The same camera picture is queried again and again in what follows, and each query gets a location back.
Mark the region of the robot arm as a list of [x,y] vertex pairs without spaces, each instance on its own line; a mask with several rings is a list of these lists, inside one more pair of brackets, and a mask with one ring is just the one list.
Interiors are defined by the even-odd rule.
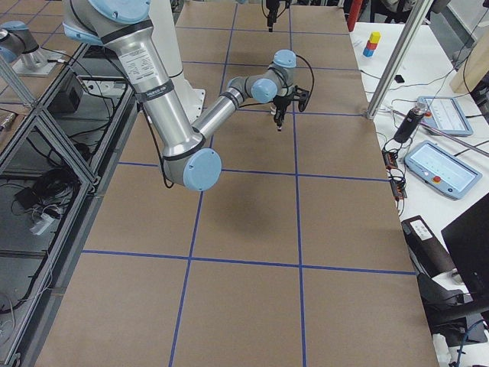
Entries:
[[160,166],[171,182],[205,191],[219,179],[222,161],[206,140],[243,102],[291,96],[296,55],[279,50],[261,75],[239,76],[195,121],[187,116],[166,66],[180,62],[168,1],[65,1],[67,37],[103,46],[117,57],[135,96],[164,143]]

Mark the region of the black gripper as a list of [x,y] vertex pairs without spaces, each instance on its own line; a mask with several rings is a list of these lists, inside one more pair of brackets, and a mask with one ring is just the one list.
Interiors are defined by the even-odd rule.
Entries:
[[266,8],[269,11],[267,14],[268,31],[273,31],[274,11],[278,11],[279,7],[280,7],[280,1],[279,0],[266,0]]
[[273,99],[273,104],[275,105],[274,122],[277,127],[282,128],[285,115],[287,113],[287,108],[292,102],[292,97],[290,96],[275,96]]

